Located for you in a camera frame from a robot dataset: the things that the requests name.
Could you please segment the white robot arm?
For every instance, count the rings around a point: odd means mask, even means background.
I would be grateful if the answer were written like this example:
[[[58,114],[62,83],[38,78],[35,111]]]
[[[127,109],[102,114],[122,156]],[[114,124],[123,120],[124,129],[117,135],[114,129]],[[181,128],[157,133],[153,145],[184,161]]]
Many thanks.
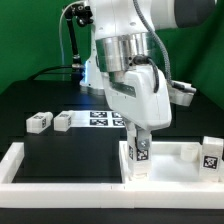
[[[148,153],[151,132],[171,123],[172,103],[196,89],[174,81],[159,29],[202,24],[217,0],[86,0],[109,107],[125,119],[129,145]]]

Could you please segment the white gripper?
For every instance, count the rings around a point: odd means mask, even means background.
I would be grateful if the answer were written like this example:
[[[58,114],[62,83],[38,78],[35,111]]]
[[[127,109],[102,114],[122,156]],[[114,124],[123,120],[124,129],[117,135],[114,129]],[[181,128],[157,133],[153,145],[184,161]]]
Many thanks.
[[[152,130],[170,126],[171,103],[189,106],[196,92],[189,83],[175,81],[170,86],[158,70],[159,88],[150,65],[127,72],[104,72],[103,86],[109,107],[137,125],[136,148],[145,157],[150,154]]]

